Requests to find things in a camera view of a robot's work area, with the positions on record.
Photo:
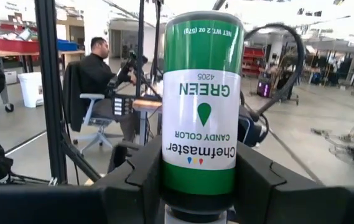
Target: red shelving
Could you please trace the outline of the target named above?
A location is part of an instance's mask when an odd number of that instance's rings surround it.
[[[259,75],[263,66],[264,51],[260,48],[245,47],[243,51],[242,72],[244,75]]]

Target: gray office chair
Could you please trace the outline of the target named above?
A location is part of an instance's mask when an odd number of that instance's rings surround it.
[[[105,96],[103,94],[89,94],[89,93],[80,94],[80,99],[89,99],[91,101],[90,106],[87,109],[87,112],[85,114],[82,124],[84,126],[98,127],[97,133],[90,134],[90,135],[77,136],[73,140],[74,144],[78,144],[78,140],[91,140],[90,143],[88,143],[85,147],[83,147],[80,150],[81,154],[83,154],[86,149],[88,149],[89,147],[93,146],[94,144],[96,144],[98,142],[100,143],[100,146],[102,146],[104,143],[105,145],[109,146],[110,148],[113,148],[113,145],[110,142],[109,138],[121,138],[122,137],[122,135],[119,135],[119,134],[105,133],[105,128],[108,127],[113,122],[112,119],[99,118],[99,117],[96,117],[94,114],[92,114],[92,110],[93,110],[95,101],[102,100],[103,98],[105,98]]]

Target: floor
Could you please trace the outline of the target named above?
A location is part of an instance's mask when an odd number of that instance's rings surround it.
[[[111,63],[112,70],[117,70],[119,61]],[[268,99],[259,96],[249,96],[254,90],[255,80],[244,79],[242,89],[246,94],[246,102],[252,108],[259,108]],[[129,86],[125,92],[133,93]],[[329,152],[331,144],[323,137],[310,132],[311,128],[327,129],[333,134],[347,134],[354,126],[354,96],[350,91],[320,86],[300,85],[294,88],[299,95],[300,103],[277,103],[266,112],[273,134],[270,134],[261,145],[255,149],[270,159],[284,165],[304,177],[325,185],[354,185],[354,162],[341,159]],[[5,150],[15,149],[8,154],[14,159],[13,171],[18,174],[49,179],[49,156],[45,133],[36,136],[45,129],[44,107],[34,109],[23,107],[19,85],[9,86],[10,100],[15,104],[15,112],[6,113],[0,107],[0,143]],[[150,120],[156,127],[157,117]],[[95,129],[84,128],[82,133],[92,133]],[[108,127],[107,132],[121,134],[118,124]],[[22,147],[17,145],[34,138]],[[111,149],[107,147],[92,147],[85,153],[85,159],[98,172],[107,170]],[[79,172],[80,183],[87,180]],[[68,161],[69,182],[76,184],[74,166]]]

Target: white label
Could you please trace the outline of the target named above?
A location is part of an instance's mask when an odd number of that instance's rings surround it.
[[[164,161],[201,170],[235,166],[240,79],[235,73],[219,70],[164,74]]]

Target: workbench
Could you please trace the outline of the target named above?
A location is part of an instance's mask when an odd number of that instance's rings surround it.
[[[81,56],[84,55],[84,50],[76,50],[76,51],[67,51],[67,52],[59,52],[59,56],[61,57],[62,61],[62,70],[65,70],[65,65],[69,62],[81,60]],[[19,53],[19,52],[7,52],[0,50],[0,68],[4,70],[4,66],[2,64],[2,58],[7,56],[20,56],[22,58],[22,69],[24,73],[33,72],[33,59],[32,56],[40,55],[40,52],[33,52],[33,53]],[[4,89],[2,90],[1,94],[2,103],[5,105],[5,110],[7,112],[14,111],[14,105],[9,102],[8,97],[8,90],[7,85],[5,84]]]
[[[161,132],[161,122],[162,122],[162,103],[151,100],[134,100],[133,108],[136,111],[141,112],[141,116],[139,118],[139,144],[145,145],[147,133],[147,114],[148,113],[158,113],[157,117],[157,134]]]

